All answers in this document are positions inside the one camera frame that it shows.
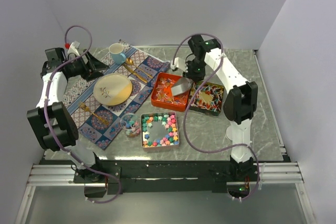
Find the silver metal scoop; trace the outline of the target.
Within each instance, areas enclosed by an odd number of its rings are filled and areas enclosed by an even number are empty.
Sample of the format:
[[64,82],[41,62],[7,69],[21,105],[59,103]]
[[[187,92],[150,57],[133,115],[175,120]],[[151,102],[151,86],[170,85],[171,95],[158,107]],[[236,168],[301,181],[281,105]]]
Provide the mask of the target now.
[[191,89],[193,85],[193,80],[186,77],[181,77],[179,80],[173,84],[171,87],[172,96],[177,96],[183,94]]

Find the orange candy tin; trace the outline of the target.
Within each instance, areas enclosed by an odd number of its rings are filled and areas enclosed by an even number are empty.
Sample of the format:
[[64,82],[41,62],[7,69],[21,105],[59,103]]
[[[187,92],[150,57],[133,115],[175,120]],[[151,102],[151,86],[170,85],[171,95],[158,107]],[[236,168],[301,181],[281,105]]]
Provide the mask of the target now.
[[177,96],[173,96],[171,91],[171,87],[180,79],[181,76],[160,72],[151,94],[152,105],[173,111],[185,111],[190,90]]

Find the pink star candy tin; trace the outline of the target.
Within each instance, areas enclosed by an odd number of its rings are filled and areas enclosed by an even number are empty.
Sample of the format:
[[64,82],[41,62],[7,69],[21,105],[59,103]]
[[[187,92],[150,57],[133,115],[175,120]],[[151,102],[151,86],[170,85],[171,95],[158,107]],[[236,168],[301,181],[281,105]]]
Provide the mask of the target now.
[[141,144],[146,152],[175,149],[180,146],[177,116],[173,111],[141,115]]

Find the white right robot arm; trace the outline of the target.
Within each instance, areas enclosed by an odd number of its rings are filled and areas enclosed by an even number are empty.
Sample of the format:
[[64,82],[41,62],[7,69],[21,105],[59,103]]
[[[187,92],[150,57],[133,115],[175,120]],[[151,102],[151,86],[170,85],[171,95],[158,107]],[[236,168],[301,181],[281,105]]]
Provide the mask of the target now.
[[[188,144],[201,153],[213,154],[231,148],[230,157],[237,164],[230,168],[230,176],[233,180],[242,181],[248,175],[248,168],[243,163],[256,158],[256,154],[250,147],[250,128],[257,109],[258,85],[254,81],[248,81],[234,67],[224,52],[223,43],[216,36],[207,33],[191,34],[182,40],[182,42],[185,41],[188,42],[189,48],[195,56],[195,60],[188,66],[188,70],[195,71],[198,69],[202,73],[202,77],[204,77],[205,66],[208,65],[213,72],[201,83],[186,107],[183,117],[184,136]],[[230,132],[232,146],[214,151],[205,151],[190,142],[185,123],[187,113],[196,95],[214,75],[218,76],[227,91],[223,111],[230,121],[227,131]]]

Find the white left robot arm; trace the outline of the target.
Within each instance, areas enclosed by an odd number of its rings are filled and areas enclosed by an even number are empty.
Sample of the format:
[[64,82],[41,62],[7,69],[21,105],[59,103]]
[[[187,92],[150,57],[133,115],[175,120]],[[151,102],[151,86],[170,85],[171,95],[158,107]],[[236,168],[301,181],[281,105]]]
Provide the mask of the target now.
[[98,183],[104,178],[104,169],[97,155],[78,141],[77,126],[63,103],[69,78],[81,76],[90,81],[102,77],[108,66],[96,59],[89,51],[84,57],[69,64],[71,56],[78,56],[77,50],[66,54],[62,48],[45,51],[41,78],[43,90],[41,98],[32,110],[27,111],[27,119],[44,150],[60,151],[67,154],[75,165],[75,172],[82,178]]

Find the cream floral plate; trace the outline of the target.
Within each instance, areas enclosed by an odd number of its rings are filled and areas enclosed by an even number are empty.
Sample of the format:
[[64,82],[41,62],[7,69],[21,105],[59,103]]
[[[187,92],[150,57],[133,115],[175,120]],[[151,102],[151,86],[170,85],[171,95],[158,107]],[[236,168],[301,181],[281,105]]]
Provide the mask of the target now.
[[132,93],[127,76],[111,73],[98,79],[93,88],[94,98],[102,105],[114,106],[125,102]]

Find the blue white mug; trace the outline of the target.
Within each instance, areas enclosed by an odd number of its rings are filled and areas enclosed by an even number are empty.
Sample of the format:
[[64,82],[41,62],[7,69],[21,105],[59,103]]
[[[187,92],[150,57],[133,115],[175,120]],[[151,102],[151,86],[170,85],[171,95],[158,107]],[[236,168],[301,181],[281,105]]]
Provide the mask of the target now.
[[120,43],[112,44],[109,47],[109,53],[114,61],[118,65],[122,65],[126,62],[127,57],[124,53],[124,47]]

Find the gold lollipop tin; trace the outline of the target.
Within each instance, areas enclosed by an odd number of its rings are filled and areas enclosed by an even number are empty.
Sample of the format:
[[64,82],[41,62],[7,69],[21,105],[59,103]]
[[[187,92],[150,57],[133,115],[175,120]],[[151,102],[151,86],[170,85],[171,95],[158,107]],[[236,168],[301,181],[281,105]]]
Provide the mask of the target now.
[[222,85],[207,82],[195,96],[190,110],[206,115],[219,116],[225,88]]

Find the patterned blue placemat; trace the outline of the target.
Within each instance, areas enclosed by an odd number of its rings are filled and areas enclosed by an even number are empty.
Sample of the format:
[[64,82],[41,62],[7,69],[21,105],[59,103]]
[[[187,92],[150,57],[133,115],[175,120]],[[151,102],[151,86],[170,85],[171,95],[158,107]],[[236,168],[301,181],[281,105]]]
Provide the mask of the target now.
[[157,75],[167,72],[168,62],[120,40],[123,54],[132,64],[118,65],[108,52],[101,61],[108,68],[102,77],[70,84],[63,103],[81,136],[105,150],[122,130],[121,118],[135,113],[152,93]]

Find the gold spoon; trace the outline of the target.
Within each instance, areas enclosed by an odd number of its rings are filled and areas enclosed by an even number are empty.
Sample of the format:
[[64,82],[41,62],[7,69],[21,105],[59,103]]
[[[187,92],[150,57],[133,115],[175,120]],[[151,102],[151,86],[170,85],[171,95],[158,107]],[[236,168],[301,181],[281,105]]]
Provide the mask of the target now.
[[127,58],[125,62],[126,62],[126,64],[128,66],[134,66],[136,69],[139,69],[140,71],[142,71],[143,73],[145,73],[149,78],[153,78],[150,74],[146,73],[144,70],[142,70],[139,67],[137,67],[136,64],[133,62],[132,59]]

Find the gold fork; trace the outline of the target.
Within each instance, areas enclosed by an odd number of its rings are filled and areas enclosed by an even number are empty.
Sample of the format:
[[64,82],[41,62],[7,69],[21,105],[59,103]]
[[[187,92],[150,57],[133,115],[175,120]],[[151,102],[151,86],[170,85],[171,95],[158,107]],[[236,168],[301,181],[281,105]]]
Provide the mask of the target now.
[[102,116],[97,115],[96,113],[93,113],[90,108],[83,102],[79,102],[79,107],[85,111],[85,112],[89,112],[91,115],[93,115],[94,117],[96,117],[98,119],[98,121],[100,121],[101,123],[103,123],[104,125],[108,125],[109,121],[107,121],[106,119],[104,119]]

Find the gold knife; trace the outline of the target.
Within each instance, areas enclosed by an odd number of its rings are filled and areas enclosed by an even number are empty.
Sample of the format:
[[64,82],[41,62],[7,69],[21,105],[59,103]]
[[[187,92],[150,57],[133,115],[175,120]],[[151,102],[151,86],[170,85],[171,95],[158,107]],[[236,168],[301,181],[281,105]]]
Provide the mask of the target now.
[[133,75],[135,75],[138,79],[140,79],[142,82],[147,83],[148,81],[142,77],[140,74],[138,74],[137,72],[135,72],[134,70],[132,70],[129,66],[127,66],[126,64],[123,64],[123,66],[127,69],[127,71]]

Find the clear glass jar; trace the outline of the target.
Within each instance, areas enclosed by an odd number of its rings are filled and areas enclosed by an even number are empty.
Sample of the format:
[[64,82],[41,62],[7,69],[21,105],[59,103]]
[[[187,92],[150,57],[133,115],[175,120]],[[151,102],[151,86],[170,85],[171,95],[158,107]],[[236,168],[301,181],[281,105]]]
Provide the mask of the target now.
[[120,124],[127,137],[136,137],[141,133],[141,122],[139,117],[133,113],[124,114]]

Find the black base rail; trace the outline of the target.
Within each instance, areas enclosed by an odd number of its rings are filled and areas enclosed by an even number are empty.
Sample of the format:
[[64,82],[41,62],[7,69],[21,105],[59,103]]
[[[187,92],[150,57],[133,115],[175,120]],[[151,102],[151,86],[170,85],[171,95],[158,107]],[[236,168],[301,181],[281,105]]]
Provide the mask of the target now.
[[104,194],[167,193],[211,191],[227,193],[228,183],[242,185],[242,193],[234,189],[234,196],[246,197],[250,183],[260,180],[260,171],[253,159],[243,164],[235,161],[100,161],[96,174],[89,170],[75,172],[74,183],[85,185],[85,196],[101,198]]

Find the aluminium frame rail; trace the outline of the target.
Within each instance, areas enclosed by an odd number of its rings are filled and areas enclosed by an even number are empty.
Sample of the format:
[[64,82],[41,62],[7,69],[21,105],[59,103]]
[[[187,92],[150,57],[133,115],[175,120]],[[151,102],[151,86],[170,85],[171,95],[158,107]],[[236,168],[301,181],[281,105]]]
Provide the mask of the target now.
[[[111,160],[119,161],[155,161],[155,160]],[[303,178],[299,165],[291,162],[261,162],[260,183],[262,184],[295,184],[302,183]],[[76,184],[73,181],[75,172],[68,161],[43,160],[40,164],[34,165],[29,174],[28,186],[85,186]]]

